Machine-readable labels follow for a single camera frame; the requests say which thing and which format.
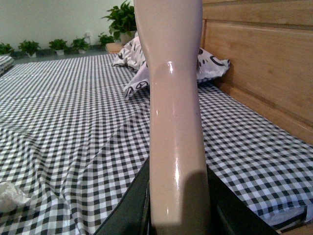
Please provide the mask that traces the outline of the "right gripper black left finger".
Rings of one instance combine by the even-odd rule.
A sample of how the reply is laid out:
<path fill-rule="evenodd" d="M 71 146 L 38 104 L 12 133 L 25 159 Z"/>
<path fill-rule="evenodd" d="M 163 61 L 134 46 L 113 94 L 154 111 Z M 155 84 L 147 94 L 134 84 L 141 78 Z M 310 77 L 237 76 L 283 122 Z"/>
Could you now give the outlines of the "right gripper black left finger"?
<path fill-rule="evenodd" d="M 97 235 L 149 235 L 151 232 L 149 163 L 147 159 Z"/>

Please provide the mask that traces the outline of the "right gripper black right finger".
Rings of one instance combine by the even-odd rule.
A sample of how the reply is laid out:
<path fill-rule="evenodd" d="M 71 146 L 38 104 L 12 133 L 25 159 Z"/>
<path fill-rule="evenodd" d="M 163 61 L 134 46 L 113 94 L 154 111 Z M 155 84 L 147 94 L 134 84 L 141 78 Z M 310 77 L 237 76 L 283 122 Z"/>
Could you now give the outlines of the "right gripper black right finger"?
<path fill-rule="evenodd" d="M 207 168 L 214 235 L 276 235 L 216 174 Z"/>

